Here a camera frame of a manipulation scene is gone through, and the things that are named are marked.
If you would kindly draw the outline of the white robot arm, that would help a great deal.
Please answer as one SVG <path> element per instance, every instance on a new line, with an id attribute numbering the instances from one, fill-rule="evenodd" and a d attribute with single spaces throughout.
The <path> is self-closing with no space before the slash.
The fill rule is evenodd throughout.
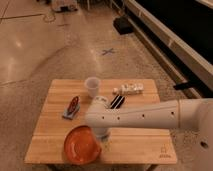
<path id="1" fill-rule="evenodd" d="M 85 114 L 97 136 L 112 127 L 181 129 L 198 133 L 192 171 L 213 171 L 213 98 L 170 100 L 140 107 L 109 109 L 96 96 Z"/>

